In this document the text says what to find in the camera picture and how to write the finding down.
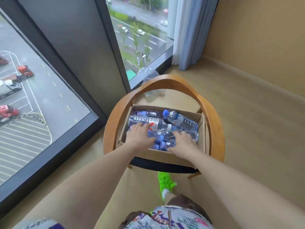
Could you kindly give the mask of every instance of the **window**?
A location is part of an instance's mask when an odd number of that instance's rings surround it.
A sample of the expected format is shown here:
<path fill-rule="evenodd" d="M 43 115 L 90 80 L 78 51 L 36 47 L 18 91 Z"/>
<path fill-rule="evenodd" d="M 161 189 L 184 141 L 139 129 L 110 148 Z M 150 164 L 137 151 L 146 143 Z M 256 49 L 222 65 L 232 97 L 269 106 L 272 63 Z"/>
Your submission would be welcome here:
<path fill-rule="evenodd" d="M 172 2 L 106 0 L 129 81 L 173 45 L 175 19 L 168 19 Z"/>
<path fill-rule="evenodd" d="M 0 187 L 91 111 L 0 15 Z"/>

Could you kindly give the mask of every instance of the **open cardboard box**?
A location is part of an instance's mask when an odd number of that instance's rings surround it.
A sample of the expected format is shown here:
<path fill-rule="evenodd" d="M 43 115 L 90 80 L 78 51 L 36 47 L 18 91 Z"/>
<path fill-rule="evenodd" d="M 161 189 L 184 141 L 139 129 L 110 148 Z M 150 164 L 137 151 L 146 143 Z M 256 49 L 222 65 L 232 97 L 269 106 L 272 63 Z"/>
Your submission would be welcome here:
<path fill-rule="evenodd" d="M 121 145 L 124 144 L 126 141 L 126 132 L 129 129 L 128 126 L 128 118 L 130 115 L 132 115 L 135 111 L 158 111 L 158 112 L 163 112 L 165 108 L 162 107 L 157 107 L 157 106 L 147 106 L 147 105 L 133 105 L 130 107 L 127 118 L 125 121 L 125 124 L 123 126 L 123 130 L 121 132 L 119 141 L 116 145 L 116 147 L 120 147 Z M 198 133 L 199 133 L 199 140 L 197 142 L 198 148 L 205 153 L 206 152 L 206 122 L 203 114 L 199 113 L 193 113 L 193 112 L 187 112 L 187 111 L 181 111 L 178 109 L 172 109 L 172 108 L 166 108 L 169 111 L 177 111 L 183 116 L 186 116 L 187 118 L 195 121 L 198 123 Z M 170 152 L 167 151 L 159 151 L 159 150 L 154 150 L 154 149 L 148 149 L 141 154 L 138 155 L 140 158 L 144 159 L 149 159 L 153 160 L 156 162 L 163 162 L 163 163 L 168 163 L 168 164 L 174 164 L 174 165 L 183 165 L 183 166 L 188 166 L 195 168 L 192 163 L 189 161 L 179 158 L 175 156 L 174 154 L 171 154 Z"/>

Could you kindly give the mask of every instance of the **beige wall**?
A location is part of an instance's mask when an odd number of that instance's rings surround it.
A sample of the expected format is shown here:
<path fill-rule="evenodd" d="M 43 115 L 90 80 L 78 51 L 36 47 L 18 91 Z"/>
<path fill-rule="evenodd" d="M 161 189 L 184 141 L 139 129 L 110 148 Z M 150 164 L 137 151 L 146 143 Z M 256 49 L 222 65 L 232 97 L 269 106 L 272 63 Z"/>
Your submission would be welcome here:
<path fill-rule="evenodd" d="M 219 0 L 203 55 L 305 97 L 305 0 Z"/>

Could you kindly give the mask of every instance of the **plastic bag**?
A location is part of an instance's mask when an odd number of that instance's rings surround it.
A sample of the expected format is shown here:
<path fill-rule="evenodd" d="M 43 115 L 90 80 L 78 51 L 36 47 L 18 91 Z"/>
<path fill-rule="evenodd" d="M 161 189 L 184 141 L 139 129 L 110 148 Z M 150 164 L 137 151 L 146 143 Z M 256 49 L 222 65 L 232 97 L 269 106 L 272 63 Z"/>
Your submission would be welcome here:
<path fill-rule="evenodd" d="M 149 80 L 153 79 L 154 77 L 159 76 L 159 73 L 156 70 L 153 70 L 151 68 L 145 67 L 139 70 L 138 74 L 143 74 L 144 73 L 144 79 L 143 79 L 143 84 L 148 82 Z M 149 92 L 145 92 L 145 99 L 147 102 L 152 102 L 154 101 L 158 96 L 164 96 L 165 95 L 165 89 L 157 89 L 157 90 L 152 90 Z"/>

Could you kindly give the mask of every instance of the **hand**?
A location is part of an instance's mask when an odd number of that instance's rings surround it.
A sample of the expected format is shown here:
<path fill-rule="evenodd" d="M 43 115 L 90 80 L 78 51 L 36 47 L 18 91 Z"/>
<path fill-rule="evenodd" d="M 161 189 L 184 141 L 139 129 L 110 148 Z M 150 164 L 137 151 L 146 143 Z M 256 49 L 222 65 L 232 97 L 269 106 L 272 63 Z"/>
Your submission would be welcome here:
<path fill-rule="evenodd" d="M 149 124 L 143 126 L 142 123 L 137 123 L 131 127 L 130 131 L 127 131 L 125 144 L 130 146 L 135 153 L 140 153 L 153 146 L 156 139 L 147 136 L 148 128 Z"/>
<path fill-rule="evenodd" d="M 177 157 L 189 160 L 194 153 L 200 153 L 197 148 L 196 141 L 192 139 L 191 135 L 185 132 L 173 132 L 176 138 L 176 146 L 168 148 L 168 151 L 175 154 Z"/>

